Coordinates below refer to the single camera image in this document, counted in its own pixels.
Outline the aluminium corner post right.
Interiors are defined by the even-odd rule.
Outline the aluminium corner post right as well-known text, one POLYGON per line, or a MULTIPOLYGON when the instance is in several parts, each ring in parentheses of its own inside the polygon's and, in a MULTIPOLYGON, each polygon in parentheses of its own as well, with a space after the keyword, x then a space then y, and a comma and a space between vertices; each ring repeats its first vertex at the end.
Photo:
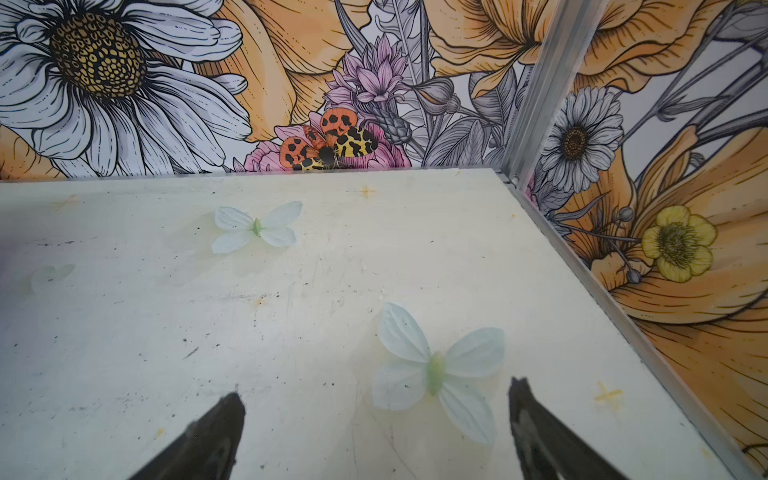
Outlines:
POLYGON ((502 171, 522 193, 597 31, 605 1, 560 1, 540 55, 529 77, 521 109, 511 124, 502 171))

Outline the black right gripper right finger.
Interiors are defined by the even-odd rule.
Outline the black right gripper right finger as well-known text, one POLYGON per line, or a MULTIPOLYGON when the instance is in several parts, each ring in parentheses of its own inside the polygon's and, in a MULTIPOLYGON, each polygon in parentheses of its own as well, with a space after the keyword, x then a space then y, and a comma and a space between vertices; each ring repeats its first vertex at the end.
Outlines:
POLYGON ((626 478, 541 404, 526 378, 511 379, 508 408, 511 434, 525 479, 626 478))

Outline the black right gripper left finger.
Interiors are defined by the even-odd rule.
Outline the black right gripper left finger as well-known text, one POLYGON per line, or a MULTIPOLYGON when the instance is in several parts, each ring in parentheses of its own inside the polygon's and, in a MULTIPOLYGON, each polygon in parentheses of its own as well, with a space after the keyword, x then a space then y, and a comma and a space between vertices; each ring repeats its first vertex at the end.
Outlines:
POLYGON ((245 416, 239 394, 228 393, 130 480, 229 479, 245 416))

